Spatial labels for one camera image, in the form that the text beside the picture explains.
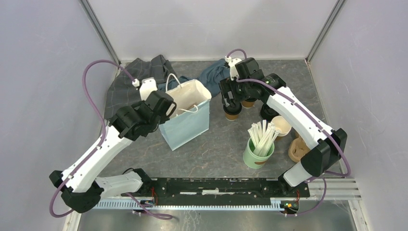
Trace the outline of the light blue paper bag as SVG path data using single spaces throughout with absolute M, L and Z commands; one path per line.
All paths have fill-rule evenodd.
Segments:
M 175 79 L 178 86 L 168 90 L 168 83 Z M 177 104 L 170 119 L 159 125 L 159 130 L 172 151 L 209 130 L 211 93 L 198 80 L 193 79 L 180 83 L 176 75 L 169 74 L 166 80 L 166 93 Z M 198 106 L 198 111 L 191 113 L 192 105 Z

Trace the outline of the brown paper coffee cup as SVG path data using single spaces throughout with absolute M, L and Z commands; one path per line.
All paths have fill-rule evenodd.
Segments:
M 242 101 L 241 102 L 241 104 L 242 104 L 242 107 L 243 108 L 251 108 L 251 107 L 253 107 L 254 106 L 254 104 L 255 104 L 255 102 L 256 101 Z

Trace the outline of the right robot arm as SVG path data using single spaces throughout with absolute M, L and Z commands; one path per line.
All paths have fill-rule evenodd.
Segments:
M 279 176 L 281 195 L 291 196 L 299 184 L 330 173 L 328 169 L 340 159 L 348 163 L 344 157 L 346 132 L 341 128 L 333 130 L 320 121 L 278 75 L 265 76 L 252 57 L 241 60 L 226 56 L 224 60 L 230 69 L 230 77 L 219 83 L 225 113 L 235 116 L 241 112 L 243 101 L 260 100 L 283 116 L 310 149 L 299 163 Z

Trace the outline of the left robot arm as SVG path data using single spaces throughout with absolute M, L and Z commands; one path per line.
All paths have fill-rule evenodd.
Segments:
M 101 171 L 123 149 L 140 136 L 146 137 L 156 131 L 160 124 L 169 120 L 177 104 L 163 91 L 152 91 L 146 100 L 117 110 L 109 120 L 96 142 L 69 168 L 55 170 L 49 178 L 56 187 L 49 210 L 58 194 L 70 211 L 85 213 L 101 199 L 124 193 L 137 193 L 146 196 L 151 191 L 147 177 L 140 176 L 140 171 L 133 170 L 126 174 L 112 177 L 99 177 Z

